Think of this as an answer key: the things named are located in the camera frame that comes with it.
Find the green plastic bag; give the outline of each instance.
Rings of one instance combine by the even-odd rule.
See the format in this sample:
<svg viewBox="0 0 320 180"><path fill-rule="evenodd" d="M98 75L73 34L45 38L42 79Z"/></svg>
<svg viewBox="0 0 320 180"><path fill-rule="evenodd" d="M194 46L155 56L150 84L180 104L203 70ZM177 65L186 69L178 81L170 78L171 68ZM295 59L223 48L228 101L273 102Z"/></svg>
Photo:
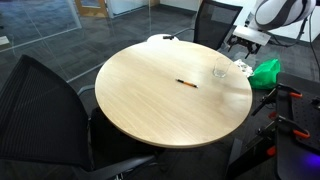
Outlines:
<svg viewBox="0 0 320 180"><path fill-rule="evenodd" d="M260 64L254 75L249 78L253 89L272 89L277 82L277 74L280 72L278 59L270 59Z"/></svg>

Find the chair backrest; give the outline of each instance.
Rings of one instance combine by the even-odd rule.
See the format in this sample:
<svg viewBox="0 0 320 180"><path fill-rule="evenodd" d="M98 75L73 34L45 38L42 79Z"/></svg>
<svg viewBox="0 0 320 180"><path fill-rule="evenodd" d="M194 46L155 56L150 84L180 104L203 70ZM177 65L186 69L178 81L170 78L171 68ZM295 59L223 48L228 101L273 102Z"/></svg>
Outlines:
<svg viewBox="0 0 320 180"><path fill-rule="evenodd" d="M87 123L72 87L23 55L0 91L0 159L91 170Z"/></svg>
<svg viewBox="0 0 320 180"><path fill-rule="evenodd" d="M203 0L197 14L193 42L219 49L242 7Z"/></svg>

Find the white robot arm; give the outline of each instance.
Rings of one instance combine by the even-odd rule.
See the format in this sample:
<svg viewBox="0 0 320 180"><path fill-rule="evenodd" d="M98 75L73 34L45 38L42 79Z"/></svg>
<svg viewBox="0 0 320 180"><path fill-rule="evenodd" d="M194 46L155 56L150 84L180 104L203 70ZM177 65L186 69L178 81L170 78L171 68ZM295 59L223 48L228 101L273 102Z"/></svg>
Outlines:
<svg viewBox="0 0 320 180"><path fill-rule="evenodd" d="M268 31L309 16L316 0L257 0L251 11L249 28Z"/></svg>
<svg viewBox="0 0 320 180"><path fill-rule="evenodd" d="M297 36L299 40L303 34L306 18L316 5L320 5L320 0L256 0L245 27L237 26L229 38L227 42L229 51L233 45L241 44L248 49L245 57L247 58L249 54L256 54L261 46L268 43L270 35L266 34L267 31L304 20Z"/></svg>

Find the wooden tabletop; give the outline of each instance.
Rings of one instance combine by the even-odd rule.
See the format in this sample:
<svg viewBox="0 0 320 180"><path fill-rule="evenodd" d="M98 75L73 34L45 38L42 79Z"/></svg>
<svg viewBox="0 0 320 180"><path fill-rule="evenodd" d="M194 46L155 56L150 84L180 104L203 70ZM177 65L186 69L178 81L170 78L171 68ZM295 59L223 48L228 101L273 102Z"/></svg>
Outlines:
<svg viewBox="0 0 320 180"><path fill-rule="evenodd" d="M250 84L236 65L224 78L213 75L218 57L230 61L185 41L130 46L102 66L97 101L116 127L142 142L167 148L209 144L235 130L252 103Z"/></svg>

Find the black cable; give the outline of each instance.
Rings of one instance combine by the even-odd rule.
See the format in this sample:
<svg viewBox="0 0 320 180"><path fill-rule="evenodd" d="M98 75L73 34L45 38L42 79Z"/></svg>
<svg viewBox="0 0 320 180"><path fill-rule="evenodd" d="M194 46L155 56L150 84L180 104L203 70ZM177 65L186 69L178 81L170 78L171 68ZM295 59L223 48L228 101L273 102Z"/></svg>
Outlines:
<svg viewBox="0 0 320 180"><path fill-rule="evenodd" d="M272 45L275 45L275 46L282 46L282 47L291 47L291 46L294 46L294 45L298 44L302 34L304 34L303 30L304 30L304 27L305 27L307 21L308 21L308 18L304 18L304 20L303 20L303 22L302 22L302 24L300 26L299 34L298 34L298 36L297 36L297 38L296 38L296 40L295 40L295 42L293 44L282 44L281 42L278 41L278 39L276 38L275 35L273 35L271 33L267 33L267 34L271 35L274 38L274 40L277 42L277 43L275 43L273 41L269 41L269 44L272 44Z"/></svg>
<svg viewBox="0 0 320 180"><path fill-rule="evenodd" d="M317 63L317 66L318 66L318 71L319 71L319 81L320 81L320 65L319 65L319 61L318 61L316 52L314 51L314 48L313 48L313 45L312 45L312 42L311 42L311 17L312 17L312 14L313 14L313 11L311 12L310 18L309 18L309 44L310 44L310 47L312 49L314 58L316 59L316 63Z"/></svg>

